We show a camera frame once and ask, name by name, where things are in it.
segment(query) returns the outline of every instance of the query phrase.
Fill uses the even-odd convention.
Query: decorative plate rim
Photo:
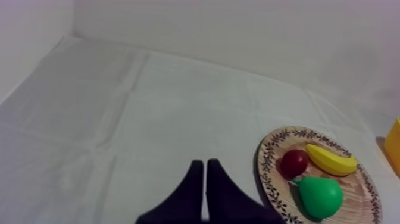
[[[333,147],[336,150],[342,152],[347,157],[350,157],[351,153],[325,134],[301,126],[286,126],[275,129],[261,140],[260,145],[257,148],[257,172],[265,196],[270,200],[275,210],[282,216],[282,218],[284,218],[286,223],[302,224],[304,223],[304,221],[299,220],[297,216],[292,215],[286,210],[287,205],[283,203],[280,199],[280,194],[279,192],[277,192],[277,189],[272,185],[272,178],[268,175],[271,173],[271,170],[273,168],[273,147],[278,146],[281,142],[285,141],[285,139],[287,137],[290,137],[291,135],[322,141],[330,147]],[[271,140],[267,144],[264,143],[266,138],[271,138]],[[375,184],[373,183],[371,177],[368,175],[368,172],[361,164],[357,165],[357,170],[360,172],[365,187],[372,197],[370,202],[373,207],[371,211],[374,218],[371,222],[373,224],[380,224],[382,222],[382,205],[380,203],[377,188],[375,187]]]

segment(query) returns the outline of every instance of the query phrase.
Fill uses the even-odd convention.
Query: banana
[[[319,146],[307,144],[305,146],[310,159],[321,169],[336,176],[346,176],[355,171],[357,161],[354,156],[340,157]]]

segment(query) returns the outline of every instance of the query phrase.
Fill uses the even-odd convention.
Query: red apple
[[[293,179],[302,174],[307,168],[308,155],[303,150],[289,150],[280,162],[282,175],[288,179]]]

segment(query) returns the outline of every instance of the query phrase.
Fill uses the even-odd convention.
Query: pear
[[[343,203],[342,189],[333,179],[306,176],[293,181],[299,186],[305,210],[312,217],[325,219],[333,216]]]

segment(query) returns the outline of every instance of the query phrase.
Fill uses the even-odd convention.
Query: white wall
[[[0,102],[72,30],[73,0],[0,1]]]
[[[75,29],[398,116],[399,9],[395,0],[77,0]]]

